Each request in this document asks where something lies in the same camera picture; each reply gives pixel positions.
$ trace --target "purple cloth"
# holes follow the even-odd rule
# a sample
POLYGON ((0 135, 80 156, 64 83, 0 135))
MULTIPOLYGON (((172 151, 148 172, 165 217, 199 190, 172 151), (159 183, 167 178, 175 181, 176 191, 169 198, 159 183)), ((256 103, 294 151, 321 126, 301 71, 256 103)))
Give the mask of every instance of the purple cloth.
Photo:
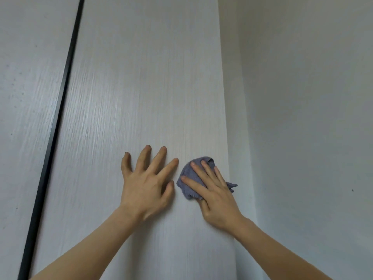
MULTIPOLYGON (((199 167, 201 167, 203 169, 202 164, 201 164, 202 160, 205 160, 206 163, 212 169, 212 171, 215 172, 214 171, 215 162, 214 162, 214 160, 211 157, 208 157, 208 156, 200 157, 200 158, 194 159, 192 161, 194 163, 196 163, 199 167)), ((178 181, 176 182, 176 184, 178 185, 179 188, 181 188, 181 190, 182 190, 182 192, 184 194, 184 197, 186 197, 187 199, 196 198, 196 199, 202 200, 203 197, 201 197, 198 193, 196 193, 194 190, 192 190, 191 188, 189 188, 188 185, 184 184, 181 181, 181 176, 187 176, 188 178, 196 181, 197 183, 200 183, 201 185, 203 185, 206 188, 206 185, 203 183, 203 181, 201 180, 201 178, 194 172, 194 170, 190 166, 190 162, 188 162, 188 164, 186 164, 184 166, 184 168, 182 169, 180 177, 179 177, 178 181)), ((228 183, 227 182, 227 186, 228 186, 229 190, 231 191, 231 193, 233 193, 232 188, 237 187, 237 184, 232 184, 232 183, 228 183)))

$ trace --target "person's left forearm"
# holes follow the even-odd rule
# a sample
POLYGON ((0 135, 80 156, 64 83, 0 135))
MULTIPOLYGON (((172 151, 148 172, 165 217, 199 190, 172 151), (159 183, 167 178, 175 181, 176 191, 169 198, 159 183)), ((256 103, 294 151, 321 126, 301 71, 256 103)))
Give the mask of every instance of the person's left forearm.
POLYGON ((67 253, 48 265, 32 280, 100 279, 140 218, 124 207, 116 209, 100 227, 67 253))

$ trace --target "black strip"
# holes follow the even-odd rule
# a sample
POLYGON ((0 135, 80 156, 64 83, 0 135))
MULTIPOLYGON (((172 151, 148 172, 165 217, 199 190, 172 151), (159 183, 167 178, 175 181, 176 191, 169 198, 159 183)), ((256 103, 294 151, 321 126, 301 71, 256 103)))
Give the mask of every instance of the black strip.
POLYGON ((79 0, 79 6, 77 11, 77 17, 75 18, 74 29, 72 31, 70 47, 68 56, 66 59, 65 70, 63 72, 60 92, 58 94, 57 106, 54 112, 52 128, 50 130, 49 141, 47 146, 47 152, 45 153, 43 169, 41 170, 41 176, 38 186, 38 192, 36 193, 34 209, 31 215, 30 226, 28 228, 27 238, 24 253, 22 256, 21 267, 19 269, 18 280, 28 280, 32 258, 34 256, 35 244, 37 240, 41 214, 43 212, 45 194, 47 192, 49 175, 52 170, 52 163, 54 152, 56 150, 56 144, 58 140, 58 133, 60 130, 63 108, 65 104, 66 92, 69 85, 71 67, 74 58, 75 46, 77 44, 80 20, 82 18, 84 0, 79 0))

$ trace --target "cleaning cloth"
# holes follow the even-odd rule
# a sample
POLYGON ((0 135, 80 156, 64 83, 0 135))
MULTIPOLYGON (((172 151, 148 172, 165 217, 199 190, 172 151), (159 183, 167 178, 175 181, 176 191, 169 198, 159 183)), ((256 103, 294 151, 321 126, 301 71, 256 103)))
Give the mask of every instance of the cleaning cloth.
MULTIPOLYGON (((211 157, 204 156, 204 157, 200 157, 200 158, 194 159, 192 161, 194 163, 196 163, 199 167, 201 167, 203 169, 202 164, 201 164, 202 160, 205 160, 206 163, 210 166, 210 168, 214 172, 215 162, 214 162, 214 160, 211 157)), ((206 188, 206 185, 203 183, 203 181, 201 180, 201 178, 194 172, 194 170, 190 166, 190 163, 192 161, 190 161, 188 164, 186 164, 184 166, 184 168, 182 169, 180 177, 179 177, 178 181, 176 182, 176 184, 178 185, 179 188, 181 188, 181 190, 182 190, 182 192, 184 194, 184 197, 186 197, 187 199, 197 198, 197 199, 202 200, 203 197, 201 197, 198 193, 196 193, 194 190, 192 190, 191 188, 189 188, 188 185, 184 184, 181 181, 181 176, 186 176, 186 177, 188 177, 188 178, 196 181, 197 183, 200 183, 201 185, 203 185, 206 188)), ((231 193, 233 193, 232 188, 237 187, 237 184, 232 184, 232 183, 228 183, 227 182, 227 186, 228 186, 229 190, 231 191, 231 193)))

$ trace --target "bare arm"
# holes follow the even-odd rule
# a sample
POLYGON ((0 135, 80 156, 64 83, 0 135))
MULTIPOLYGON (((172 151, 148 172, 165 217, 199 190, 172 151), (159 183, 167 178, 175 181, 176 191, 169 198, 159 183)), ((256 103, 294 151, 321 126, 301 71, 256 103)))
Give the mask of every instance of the bare arm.
POLYGON ((206 163, 202 165, 206 172, 195 164, 191 166, 207 188, 187 177, 182 180, 204 198, 197 200, 204 219, 234 236, 271 280, 331 280, 245 218, 217 167, 214 173, 206 163))
POLYGON ((169 182, 163 194, 162 185, 178 165, 178 160, 173 159, 157 174, 167 149, 162 147, 150 166, 144 169, 150 150, 150 146, 142 150, 134 172, 131 170, 130 155, 126 152, 121 165, 124 187, 120 206, 100 227, 36 274, 32 280, 99 279, 137 226, 169 204, 175 191, 174 183, 169 182))

